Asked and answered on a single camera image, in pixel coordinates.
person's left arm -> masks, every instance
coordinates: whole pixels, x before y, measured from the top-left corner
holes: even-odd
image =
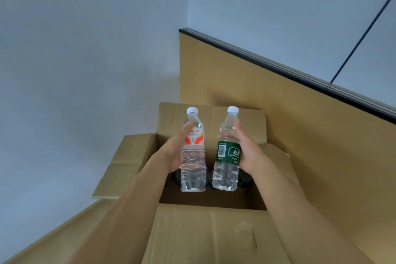
[[[136,175],[68,263],[141,263],[168,173],[181,166],[181,149],[193,125],[171,137]]]

hand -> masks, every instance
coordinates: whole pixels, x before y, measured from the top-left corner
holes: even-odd
[[[181,149],[185,145],[185,138],[191,132],[194,124],[189,122],[176,135],[170,137],[168,141],[157,151],[161,157],[165,158],[168,165],[168,173],[174,172],[181,167]]]
[[[242,147],[242,159],[239,167],[253,177],[258,165],[271,160],[262,152],[256,142],[242,130],[239,121],[235,123],[235,130]]]

person's left hand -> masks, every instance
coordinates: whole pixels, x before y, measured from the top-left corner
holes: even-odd
[[[158,150],[161,156],[166,158],[168,173],[174,172],[181,167],[181,149],[185,145],[185,138],[191,132],[194,124],[188,123],[180,132],[170,137],[168,141]]]

white wall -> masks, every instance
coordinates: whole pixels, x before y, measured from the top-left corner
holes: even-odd
[[[396,0],[379,16],[334,83],[396,108]]]
[[[179,101],[188,0],[0,0],[0,262],[93,202]]]
[[[330,81],[386,0],[189,0],[189,27]]]

bottle label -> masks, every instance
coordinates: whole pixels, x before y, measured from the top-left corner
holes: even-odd
[[[204,128],[193,127],[191,132],[185,138],[186,145],[203,145],[204,144]]]
[[[239,166],[242,149],[238,143],[219,141],[217,145],[216,162],[234,164]]]

